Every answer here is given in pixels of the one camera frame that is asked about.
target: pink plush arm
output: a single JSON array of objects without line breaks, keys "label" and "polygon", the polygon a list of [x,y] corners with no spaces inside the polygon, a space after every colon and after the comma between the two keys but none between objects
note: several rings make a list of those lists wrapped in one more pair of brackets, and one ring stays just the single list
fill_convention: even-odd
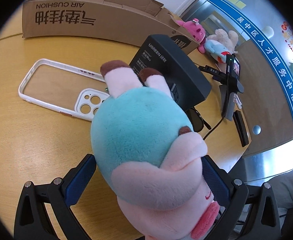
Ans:
[{"label": "pink plush arm", "polygon": [[202,161],[180,171],[166,171],[147,162],[127,162],[112,172],[118,197],[148,209],[171,210],[189,200],[202,180]]},{"label": "pink plush arm", "polygon": [[171,210],[183,205],[202,180],[201,158],[207,153],[202,137],[189,132],[172,144],[160,168],[147,162],[127,162],[112,172],[118,197],[148,209]]}]

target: stitched mouth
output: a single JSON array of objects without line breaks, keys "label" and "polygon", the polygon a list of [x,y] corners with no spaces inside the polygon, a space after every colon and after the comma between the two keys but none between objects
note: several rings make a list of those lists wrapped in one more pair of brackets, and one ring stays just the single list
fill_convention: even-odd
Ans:
[{"label": "stitched mouth", "polygon": [[212,194],[212,191],[210,191],[210,194],[208,196],[205,196],[205,199],[208,200],[210,198],[211,194]]}]

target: pink plush ear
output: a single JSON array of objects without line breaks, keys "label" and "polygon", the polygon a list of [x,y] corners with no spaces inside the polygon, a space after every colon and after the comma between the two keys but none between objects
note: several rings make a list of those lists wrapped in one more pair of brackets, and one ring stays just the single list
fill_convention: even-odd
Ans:
[{"label": "pink plush ear", "polygon": [[176,24],[183,26],[184,25],[184,21],[180,21],[180,20],[174,20],[176,22]]}]

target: phone screen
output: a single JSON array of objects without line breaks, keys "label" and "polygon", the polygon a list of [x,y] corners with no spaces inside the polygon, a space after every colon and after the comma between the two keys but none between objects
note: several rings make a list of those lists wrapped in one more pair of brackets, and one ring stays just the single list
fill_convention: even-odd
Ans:
[{"label": "phone screen", "polygon": [[238,76],[240,76],[240,64],[237,59],[234,60],[233,70]]}]

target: sunglasses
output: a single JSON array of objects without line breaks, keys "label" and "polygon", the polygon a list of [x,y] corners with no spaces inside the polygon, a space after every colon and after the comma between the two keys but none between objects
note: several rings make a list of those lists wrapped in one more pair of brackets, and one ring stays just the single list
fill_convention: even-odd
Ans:
[{"label": "sunglasses", "polygon": [[203,119],[201,114],[194,107],[186,110],[185,113],[193,125],[193,130],[195,132],[202,131],[204,126],[209,130],[212,129],[212,127]]}]

